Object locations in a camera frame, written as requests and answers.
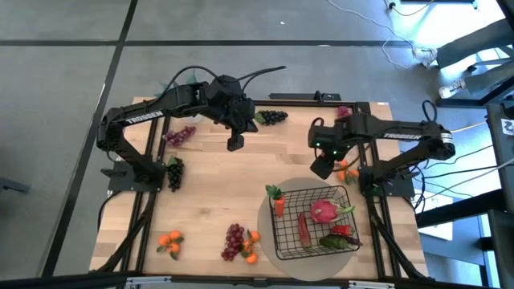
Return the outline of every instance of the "wooden table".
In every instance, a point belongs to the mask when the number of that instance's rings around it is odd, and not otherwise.
[[[136,97],[134,103],[144,99],[149,98]],[[370,107],[378,118],[392,120],[387,103],[370,103]],[[266,196],[264,185],[279,184],[292,177],[315,177],[309,169],[314,156],[312,149],[307,146],[307,132],[312,120],[318,116],[325,119],[325,125],[332,126],[336,109],[257,107],[259,109],[284,110],[289,117],[284,123],[275,126],[259,126],[258,133],[245,133],[244,148],[233,153],[226,150],[226,139],[230,131],[222,125],[213,124],[207,118],[196,124],[196,134],[182,147],[166,148],[164,160],[167,161],[171,155],[183,159],[186,164],[185,175],[180,190],[171,193],[167,189],[166,179],[163,185],[165,189],[157,195],[146,252],[145,273],[287,277],[269,262],[259,245],[255,248],[259,254],[259,261],[255,265],[246,264],[240,256],[234,262],[224,262],[220,253],[224,246],[226,229],[231,223],[237,222],[256,230],[257,213]],[[163,119],[160,119],[157,134],[160,134],[162,122]],[[172,119],[170,129],[177,131],[185,125],[191,124],[184,119]],[[141,153],[145,150],[149,126],[150,122],[145,122],[125,130],[126,139]],[[158,141],[155,143],[154,156],[157,155]],[[381,159],[388,160],[399,154],[395,140],[378,140],[377,146]],[[354,157],[357,157],[356,148],[349,152],[347,159],[352,160]],[[331,185],[341,184],[335,173],[326,182]],[[357,207],[354,216],[364,245],[333,278],[376,279],[377,269],[365,199],[359,193],[357,184],[344,186],[348,190],[351,203]],[[124,239],[134,197],[134,192],[123,192],[106,205],[91,269],[103,265]],[[416,268],[426,275],[414,211],[400,197],[389,197],[388,201],[398,245]],[[185,237],[178,262],[167,254],[156,252],[159,236],[171,230],[180,230]],[[129,269],[135,268],[139,243],[139,239],[134,242]],[[386,274],[392,275],[387,245],[383,240],[381,244]]]

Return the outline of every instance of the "white label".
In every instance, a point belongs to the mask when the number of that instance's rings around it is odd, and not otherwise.
[[[501,129],[504,134],[514,136],[514,120],[501,119]]]
[[[133,118],[129,118],[129,119],[127,119],[127,122],[129,124],[137,124],[138,122],[145,121],[145,120],[151,120],[151,119],[159,117],[159,116],[164,116],[164,115],[162,114],[162,112],[151,112],[151,113],[147,113],[143,116],[136,116]]]
[[[403,140],[419,140],[421,138],[421,136],[406,135],[406,134],[401,134],[401,133],[386,133],[384,135],[384,137],[392,138],[392,139],[395,139],[395,140],[398,140],[398,139],[403,139]]]

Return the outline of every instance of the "gray floor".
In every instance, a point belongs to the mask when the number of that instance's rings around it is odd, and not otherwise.
[[[335,2],[393,26],[420,46],[437,47],[500,17],[498,8],[487,0],[479,2],[478,10],[470,5],[444,4],[411,18],[389,16],[382,1]],[[0,0],[0,40],[117,39],[129,3]],[[400,6],[407,11],[419,7]],[[141,0],[128,33],[130,40],[389,38],[386,29],[335,10],[321,0]],[[387,50],[397,62],[408,65],[412,61],[408,48]],[[31,185],[27,194],[0,193],[0,228],[4,233],[0,238],[0,279],[39,273],[113,51],[114,47],[0,47],[0,175]],[[191,64],[228,75],[287,65],[287,70],[255,79],[248,95],[258,99],[271,92],[338,92],[349,101],[389,102],[396,119],[419,121],[423,119],[420,103],[435,99],[440,85],[461,77],[467,65],[476,60],[473,55],[443,71],[418,65],[405,71],[388,63],[380,47],[126,47],[106,108],[127,105],[134,96],[159,92],[171,75]],[[199,72],[198,79],[210,78]],[[480,109],[440,109],[438,122],[456,129],[480,122],[484,115]],[[455,134],[455,141],[459,155],[491,143],[487,126]],[[411,145],[401,144],[402,149]],[[483,154],[494,163],[491,150]],[[476,159],[462,159],[452,169],[477,166]],[[57,275],[88,270],[96,216],[108,184],[100,169],[110,165],[104,153],[92,150]],[[446,169],[434,168],[430,174]],[[455,182],[455,178],[437,181],[442,185]],[[497,176],[491,176],[458,189],[474,194],[498,185]],[[451,270],[437,269],[454,266],[448,265],[453,261],[430,256],[427,261],[432,276],[455,282],[455,275],[448,274]]]

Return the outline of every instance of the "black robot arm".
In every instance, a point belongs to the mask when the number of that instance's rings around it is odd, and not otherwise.
[[[311,165],[311,170],[326,179],[334,169],[334,161],[342,161],[354,146],[376,139],[416,140],[418,145],[389,161],[379,161],[373,167],[365,168],[367,184],[394,178],[412,165],[427,158],[446,160],[455,155],[451,133],[433,121],[405,122],[379,120],[370,114],[358,113],[335,121],[333,127],[324,126],[322,119],[313,121],[308,132],[308,146],[320,149]]]
[[[162,178],[160,164],[151,156],[140,154],[123,135],[123,128],[163,116],[176,118],[201,114],[231,129],[227,149],[235,151],[244,146],[245,132],[257,132],[253,122],[255,105],[241,89],[239,81],[222,75],[207,82],[181,85],[169,89],[161,97],[122,108],[111,108],[98,128],[96,146],[106,152],[115,152],[126,161],[120,168],[103,169],[102,172],[120,177],[124,183],[155,184]]]

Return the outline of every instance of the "black wire basket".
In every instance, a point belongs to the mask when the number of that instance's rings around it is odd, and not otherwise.
[[[315,223],[311,219],[311,204],[320,199],[333,199],[338,201],[341,206],[350,206],[348,193],[346,188],[340,185],[329,186],[315,189],[300,189],[284,192],[285,207],[284,215],[278,218],[274,208],[274,202],[269,198],[271,211],[271,224],[273,226],[273,238],[275,239],[276,256],[280,260],[293,260],[298,258],[308,258],[323,256],[328,254],[339,254],[345,252],[353,252],[360,248],[358,245],[350,245],[346,249],[333,249],[321,246],[318,240],[330,234],[330,228],[335,225],[350,225],[353,228],[352,237],[359,240],[359,233],[353,213],[342,214],[341,219],[337,222],[329,224]],[[311,235],[310,248],[303,248],[300,242],[300,233],[298,232],[298,214],[305,214],[308,232]]]

